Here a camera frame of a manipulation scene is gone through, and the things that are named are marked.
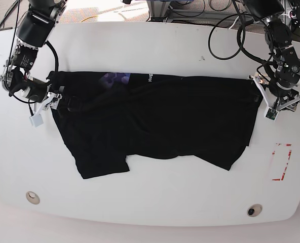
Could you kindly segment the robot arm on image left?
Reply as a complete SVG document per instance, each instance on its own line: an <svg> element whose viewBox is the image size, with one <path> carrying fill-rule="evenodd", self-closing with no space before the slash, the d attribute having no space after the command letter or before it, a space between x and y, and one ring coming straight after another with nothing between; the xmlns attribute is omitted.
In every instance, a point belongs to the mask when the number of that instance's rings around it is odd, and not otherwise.
<svg viewBox="0 0 300 243"><path fill-rule="evenodd" d="M59 68L59 59L48 38L58 24L65 8L66 1L30 1L22 22L17 22L13 43L0 82L10 97L21 91L21 103L41 104L42 110L57 109L62 99L60 91L52 91L52 82L43 82L30 75L38 51L47 46L55 58L55 71Z"/></svg>

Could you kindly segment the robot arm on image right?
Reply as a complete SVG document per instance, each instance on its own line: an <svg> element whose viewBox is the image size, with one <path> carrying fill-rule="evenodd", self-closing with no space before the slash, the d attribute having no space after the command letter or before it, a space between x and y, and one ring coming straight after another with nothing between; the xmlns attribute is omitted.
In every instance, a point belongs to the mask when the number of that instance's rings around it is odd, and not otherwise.
<svg viewBox="0 0 300 243"><path fill-rule="evenodd" d="M272 108L294 112L300 103L299 92L293 89L300 85L300 59L292 45L290 28L279 18L285 10L280 1L242 1L242 4L252 19L239 27L238 46L247 57L260 63L270 78L267 81L269 90L277 97ZM241 34L244 28L258 21L264 24L265 40L271 51L272 61L256 57L243 47Z"/></svg>

